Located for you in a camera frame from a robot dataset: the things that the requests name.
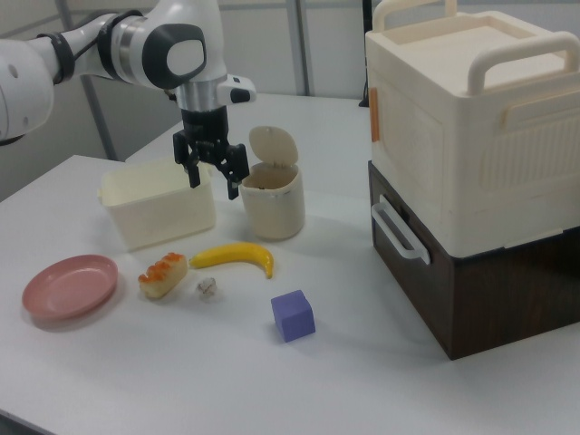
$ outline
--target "box handle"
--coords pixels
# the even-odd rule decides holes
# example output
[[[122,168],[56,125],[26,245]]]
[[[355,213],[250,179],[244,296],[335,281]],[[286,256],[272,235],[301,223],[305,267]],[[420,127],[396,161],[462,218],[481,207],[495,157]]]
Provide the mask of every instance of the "box handle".
[[[468,75],[468,94],[478,95],[485,87],[486,73],[499,63],[517,61],[542,54],[565,51],[562,73],[575,73],[580,67],[580,40],[569,32],[535,36],[509,45],[486,50],[477,55]]]
[[[439,0],[382,0],[372,16],[372,31],[382,32],[385,30],[384,19],[388,14],[437,2]],[[457,0],[445,0],[445,15],[455,16],[456,14]]]
[[[405,224],[397,211],[384,197],[381,197],[381,202],[371,207],[371,215],[377,225],[381,228],[384,235],[391,241],[394,248],[403,258],[407,258],[408,260],[420,258],[426,265],[430,264],[430,256],[427,248],[421,243],[417,236],[415,236],[409,226]],[[401,232],[401,234],[406,238],[407,242],[409,242],[413,249],[407,249],[402,245],[401,241],[389,228],[389,225],[384,220],[384,217],[387,217],[391,223]]]

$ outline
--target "toy banana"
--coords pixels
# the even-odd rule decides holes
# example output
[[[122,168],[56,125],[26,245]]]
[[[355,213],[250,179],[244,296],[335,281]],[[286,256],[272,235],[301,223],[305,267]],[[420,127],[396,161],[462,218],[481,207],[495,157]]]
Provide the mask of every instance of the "toy banana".
[[[247,261],[260,265],[266,271],[266,277],[268,279],[272,277],[274,257],[265,247],[256,243],[238,242],[212,247],[193,256],[189,264],[195,268],[202,268],[234,261]]]

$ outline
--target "wooden box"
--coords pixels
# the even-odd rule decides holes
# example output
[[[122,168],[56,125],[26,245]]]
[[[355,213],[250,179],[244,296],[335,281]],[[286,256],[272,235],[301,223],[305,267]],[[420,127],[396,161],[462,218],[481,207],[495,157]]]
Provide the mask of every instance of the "wooden box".
[[[372,221],[376,250],[451,360],[580,321],[580,227],[510,249],[449,256],[369,162],[372,205],[381,196],[427,248],[405,259]]]

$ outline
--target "plastic bin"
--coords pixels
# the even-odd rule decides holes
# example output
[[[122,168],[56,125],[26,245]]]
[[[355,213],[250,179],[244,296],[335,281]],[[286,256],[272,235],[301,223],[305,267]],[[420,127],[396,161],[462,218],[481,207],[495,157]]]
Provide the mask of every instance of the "plastic bin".
[[[457,14],[366,35],[372,163],[454,257],[580,225],[580,41]]]
[[[173,158],[159,159],[106,173],[99,200],[109,211],[129,250],[183,237],[216,223],[207,165],[199,164],[201,184]]]

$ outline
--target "purple cube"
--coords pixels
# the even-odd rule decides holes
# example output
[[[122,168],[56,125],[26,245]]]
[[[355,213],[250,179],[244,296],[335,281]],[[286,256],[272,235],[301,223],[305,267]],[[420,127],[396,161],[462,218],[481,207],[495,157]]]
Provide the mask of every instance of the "purple cube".
[[[302,290],[272,299],[275,325],[286,343],[316,331],[312,307]]]

